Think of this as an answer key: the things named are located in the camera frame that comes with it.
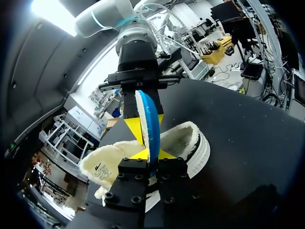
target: yellow box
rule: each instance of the yellow box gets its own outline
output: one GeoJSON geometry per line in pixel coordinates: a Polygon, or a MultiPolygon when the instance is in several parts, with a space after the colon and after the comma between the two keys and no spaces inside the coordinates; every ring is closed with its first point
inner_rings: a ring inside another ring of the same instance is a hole
{"type": "Polygon", "coordinates": [[[216,41],[216,44],[220,45],[223,52],[231,45],[232,37],[224,36],[221,41],[216,41]]]}
{"type": "Polygon", "coordinates": [[[213,51],[210,55],[202,55],[201,59],[204,60],[207,64],[218,64],[220,60],[224,57],[224,52],[220,48],[217,51],[213,51]]]}

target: white shoe sole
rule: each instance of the white shoe sole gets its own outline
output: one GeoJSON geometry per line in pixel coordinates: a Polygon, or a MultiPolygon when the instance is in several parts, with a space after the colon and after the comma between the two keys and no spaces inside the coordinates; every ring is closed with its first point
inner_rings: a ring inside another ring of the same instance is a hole
{"type": "MultiPolygon", "coordinates": [[[[210,157],[210,144],[203,133],[200,132],[199,135],[200,144],[194,155],[187,162],[187,173],[190,178],[196,176],[203,169],[210,157]]],[[[155,191],[150,195],[151,197],[146,200],[145,212],[148,212],[160,201],[159,191],[155,191]]]]}

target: black work surface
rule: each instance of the black work surface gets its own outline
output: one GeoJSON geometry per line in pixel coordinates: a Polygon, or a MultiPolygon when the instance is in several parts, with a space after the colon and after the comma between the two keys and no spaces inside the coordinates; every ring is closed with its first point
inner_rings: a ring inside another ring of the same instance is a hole
{"type": "MultiPolygon", "coordinates": [[[[161,132],[192,121],[210,143],[210,158],[192,183],[211,211],[237,203],[260,185],[273,184],[281,195],[289,190],[305,154],[304,123],[247,95],[202,81],[183,79],[159,94],[161,132]]],[[[100,146],[134,139],[120,119],[100,146]]],[[[89,204],[101,204],[94,197],[98,188],[90,183],[89,204]]],[[[145,223],[162,225],[160,203],[146,214],[145,223]]]]}

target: shoe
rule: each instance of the shoe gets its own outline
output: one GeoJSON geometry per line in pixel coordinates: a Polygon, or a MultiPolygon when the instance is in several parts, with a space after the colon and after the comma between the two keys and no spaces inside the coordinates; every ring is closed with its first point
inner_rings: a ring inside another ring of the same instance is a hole
{"type": "MultiPolygon", "coordinates": [[[[174,157],[182,157],[187,165],[190,178],[198,174],[207,163],[210,156],[210,145],[199,128],[192,122],[180,124],[160,136],[160,148],[174,157]]],[[[103,199],[114,183],[118,164],[124,157],[144,150],[138,141],[117,142],[110,146],[96,149],[81,161],[81,172],[89,180],[101,185],[94,196],[103,199]]],[[[160,201],[156,178],[149,179],[145,212],[160,201]]]]}
{"type": "Polygon", "coordinates": [[[232,56],[232,54],[234,53],[234,48],[232,46],[229,46],[229,48],[227,48],[224,53],[227,55],[227,56],[232,56]]]}

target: shoe label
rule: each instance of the shoe label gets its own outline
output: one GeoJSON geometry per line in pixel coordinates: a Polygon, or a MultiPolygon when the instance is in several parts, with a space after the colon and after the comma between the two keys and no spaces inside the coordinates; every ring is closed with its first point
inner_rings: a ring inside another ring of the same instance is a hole
{"type": "Polygon", "coordinates": [[[107,166],[102,163],[99,163],[94,169],[94,175],[101,180],[107,179],[112,174],[107,166]]]}

